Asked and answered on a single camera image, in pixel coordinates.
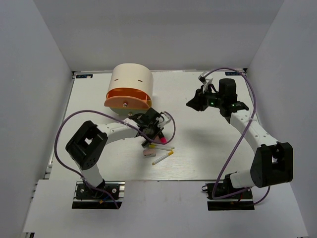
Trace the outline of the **orange cap black highlighter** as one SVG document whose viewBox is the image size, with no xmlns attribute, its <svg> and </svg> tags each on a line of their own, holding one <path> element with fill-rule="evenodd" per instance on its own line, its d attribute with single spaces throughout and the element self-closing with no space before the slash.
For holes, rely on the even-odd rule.
<svg viewBox="0 0 317 238">
<path fill-rule="evenodd" d="M 147 134 L 145 136 L 143 136 L 144 141 L 142 142 L 141 146 L 143 148 L 147 147 L 149 144 L 151 144 L 153 141 L 155 141 L 157 139 L 157 134 Z"/>
</svg>

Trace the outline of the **orange top drawer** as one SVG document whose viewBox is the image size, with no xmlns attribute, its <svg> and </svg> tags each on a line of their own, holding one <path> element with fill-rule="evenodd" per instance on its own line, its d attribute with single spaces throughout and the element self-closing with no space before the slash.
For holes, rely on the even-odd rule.
<svg viewBox="0 0 317 238">
<path fill-rule="evenodd" d="M 115 88 L 107 93 L 104 106 L 145 110 L 152 106 L 152 100 L 148 94 L 138 89 Z"/>
</svg>

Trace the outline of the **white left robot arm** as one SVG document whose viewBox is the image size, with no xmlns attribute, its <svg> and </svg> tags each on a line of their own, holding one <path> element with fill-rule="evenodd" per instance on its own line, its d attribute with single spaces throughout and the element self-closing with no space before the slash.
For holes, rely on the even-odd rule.
<svg viewBox="0 0 317 238">
<path fill-rule="evenodd" d="M 75 161 L 84 180 L 88 182 L 89 194 L 94 198 L 104 194 L 105 181 L 97 162 L 106 145 L 138 136 L 154 140 L 170 121 L 171 118 L 167 114 L 150 108 L 145 113 L 134 114 L 125 120 L 108 124 L 94 124 L 90 120 L 84 122 L 65 149 Z"/>
</svg>

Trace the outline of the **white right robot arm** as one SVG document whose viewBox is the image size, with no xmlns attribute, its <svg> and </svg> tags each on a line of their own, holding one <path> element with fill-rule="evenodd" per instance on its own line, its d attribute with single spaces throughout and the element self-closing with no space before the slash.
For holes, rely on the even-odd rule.
<svg viewBox="0 0 317 238">
<path fill-rule="evenodd" d="M 227 174 L 221 188 L 214 184 L 212 199 L 234 198 L 254 186 L 269 187 L 293 180 L 293 147 L 288 142 L 279 142 L 253 118 L 246 104 L 238 100 L 234 79 L 221 79 L 217 91 L 213 91 L 211 82 L 205 83 L 186 105 L 198 112 L 208 107 L 219 109 L 227 122 L 240 132 L 240 139 L 246 140 L 254 152 L 248 170 Z"/>
</svg>

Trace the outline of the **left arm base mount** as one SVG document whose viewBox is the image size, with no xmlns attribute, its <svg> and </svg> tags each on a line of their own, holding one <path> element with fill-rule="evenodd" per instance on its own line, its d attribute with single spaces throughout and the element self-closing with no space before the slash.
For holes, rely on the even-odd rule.
<svg viewBox="0 0 317 238">
<path fill-rule="evenodd" d="M 124 181 L 106 181 L 103 190 L 107 193 L 89 188 L 83 181 L 77 181 L 73 196 L 72 209 L 97 209 L 97 210 L 117 210 L 121 207 L 124 191 Z"/>
</svg>

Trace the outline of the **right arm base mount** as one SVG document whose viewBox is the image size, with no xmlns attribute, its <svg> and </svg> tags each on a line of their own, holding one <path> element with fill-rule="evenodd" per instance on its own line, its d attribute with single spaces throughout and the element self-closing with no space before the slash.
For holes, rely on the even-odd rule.
<svg viewBox="0 0 317 238">
<path fill-rule="evenodd" d="M 202 186 L 202 192 L 207 194 L 207 206 L 209 211 L 242 211 L 254 210 L 253 195 L 250 190 L 224 199 L 213 199 L 211 196 L 214 183 L 206 183 Z"/>
</svg>

